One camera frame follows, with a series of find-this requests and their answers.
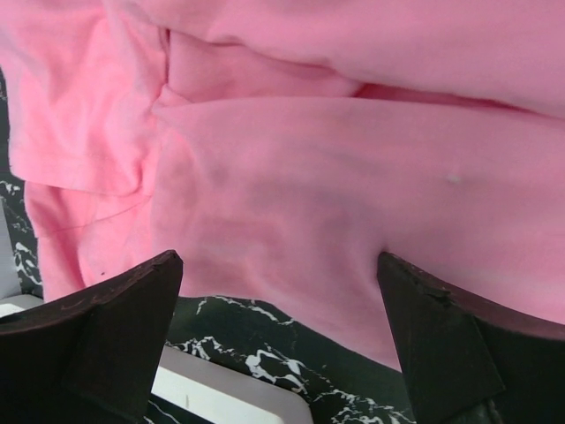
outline dark brown object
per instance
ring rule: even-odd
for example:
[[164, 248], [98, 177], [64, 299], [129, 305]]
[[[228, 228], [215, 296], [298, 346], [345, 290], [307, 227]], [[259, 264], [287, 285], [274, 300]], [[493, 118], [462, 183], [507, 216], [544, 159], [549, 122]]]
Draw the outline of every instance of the dark brown object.
[[0, 422], [142, 420], [182, 273], [182, 261], [169, 251], [0, 318]]
[[418, 424], [563, 422], [565, 326], [392, 254], [379, 257], [378, 280]]

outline black and white surface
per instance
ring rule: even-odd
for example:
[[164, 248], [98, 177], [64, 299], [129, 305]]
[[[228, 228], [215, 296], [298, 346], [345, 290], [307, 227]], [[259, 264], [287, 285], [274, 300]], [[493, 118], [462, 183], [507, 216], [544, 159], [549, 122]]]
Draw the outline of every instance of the black and white surface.
[[[0, 199], [22, 292], [41, 296], [37, 243], [24, 209], [24, 184], [8, 165], [6, 90], [0, 75]], [[310, 405], [316, 424], [414, 423], [396, 371], [350, 352], [252, 300], [180, 299], [169, 344], [214, 363], [292, 390]], [[152, 398], [146, 423], [206, 421]]]

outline small white spot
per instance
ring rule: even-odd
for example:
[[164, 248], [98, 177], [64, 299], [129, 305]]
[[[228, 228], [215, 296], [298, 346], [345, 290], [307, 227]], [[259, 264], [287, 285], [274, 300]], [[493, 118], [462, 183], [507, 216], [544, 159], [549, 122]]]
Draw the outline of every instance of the small white spot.
[[461, 184], [461, 177], [456, 174], [448, 174], [445, 179], [451, 184]]

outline pink fabric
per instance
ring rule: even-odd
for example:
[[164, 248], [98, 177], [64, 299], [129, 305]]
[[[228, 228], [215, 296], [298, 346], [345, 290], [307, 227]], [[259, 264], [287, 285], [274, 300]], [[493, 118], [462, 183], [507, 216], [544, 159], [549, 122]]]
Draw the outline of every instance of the pink fabric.
[[47, 299], [174, 248], [398, 367], [389, 250], [565, 323], [562, 0], [0, 3]]

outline black marble surface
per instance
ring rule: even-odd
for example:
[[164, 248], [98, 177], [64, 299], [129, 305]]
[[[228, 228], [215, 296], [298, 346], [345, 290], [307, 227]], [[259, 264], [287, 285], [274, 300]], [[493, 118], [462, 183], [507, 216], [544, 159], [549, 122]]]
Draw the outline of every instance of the black marble surface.
[[[41, 296], [37, 242], [24, 209], [24, 184], [8, 166], [6, 90], [0, 76], [0, 198], [22, 292]], [[168, 344], [296, 392], [316, 424], [409, 424], [415, 421], [403, 381], [383, 367], [295, 322], [271, 305], [212, 297], [180, 299]], [[203, 424], [152, 397], [146, 423]]]

